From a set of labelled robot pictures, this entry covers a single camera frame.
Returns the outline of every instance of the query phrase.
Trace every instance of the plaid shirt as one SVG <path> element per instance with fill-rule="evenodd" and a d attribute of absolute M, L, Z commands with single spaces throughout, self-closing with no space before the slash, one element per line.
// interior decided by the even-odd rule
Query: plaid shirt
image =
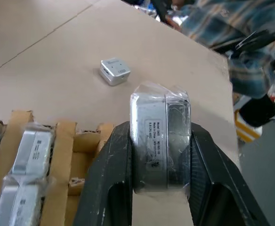
<path fill-rule="evenodd" d="M 275 23 L 275 0 L 196 0 L 183 6 L 181 15 L 189 16 L 182 24 L 182 33 L 210 48 Z M 275 42 L 228 60 L 233 91 L 263 97 L 275 80 L 270 67 L 274 58 Z"/>

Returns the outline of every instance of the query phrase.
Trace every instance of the cardboard box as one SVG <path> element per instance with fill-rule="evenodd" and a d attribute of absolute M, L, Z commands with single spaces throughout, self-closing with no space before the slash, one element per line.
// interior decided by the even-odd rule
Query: cardboard box
<path fill-rule="evenodd" d="M 31 121 L 31 111 L 12 112 L 0 143 L 0 191 L 15 160 L 24 125 Z M 112 124 L 101 124 L 97 131 L 76 132 L 76 125 L 67 120 L 56 124 L 49 169 L 53 183 L 45 197 L 40 226 L 72 225 L 88 168 L 113 130 Z"/>

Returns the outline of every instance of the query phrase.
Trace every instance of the beige table surface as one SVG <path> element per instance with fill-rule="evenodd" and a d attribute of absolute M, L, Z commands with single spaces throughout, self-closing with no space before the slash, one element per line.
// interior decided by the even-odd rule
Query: beige table surface
<path fill-rule="evenodd" d="M 100 60 L 112 57 L 131 69 L 116 87 L 98 75 Z M 119 124 L 143 81 L 187 90 L 192 121 L 238 159 L 223 57 L 120 0 L 0 0 L 0 119 L 22 109 L 43 124 Z M 193 225 L 185 204 L 135 195 L 133 208 L 134 226 Z"/>

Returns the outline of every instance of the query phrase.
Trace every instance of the black equipment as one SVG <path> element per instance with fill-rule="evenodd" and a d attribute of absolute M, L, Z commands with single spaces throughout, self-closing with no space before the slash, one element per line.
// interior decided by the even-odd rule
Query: black equipment
<path fill-rule="evenodd" d="M 188 200 L 196 226 L 268 226 L 235 164 L 192 123 Z M 85 179 L 73 226 L 132 225 L 133 151 L 129 122 L 115 127 Z"/>

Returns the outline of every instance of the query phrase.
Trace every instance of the person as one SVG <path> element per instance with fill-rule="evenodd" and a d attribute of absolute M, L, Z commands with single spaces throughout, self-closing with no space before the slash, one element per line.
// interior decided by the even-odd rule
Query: person
<path fill-rule="evenodd" d="M 188 19 L 180 27 L 168 16 L 167 22 L 208 48 L 246 38 L 267 23 L 275 23 L 275 0 L 172 0 L 172 4 Z M 274 59 L 275 41 L 254 52 L 244 52 L 238 59 L 229 59 L 233 92 L 263 98 L 275 80 L 270 66 Z"/>

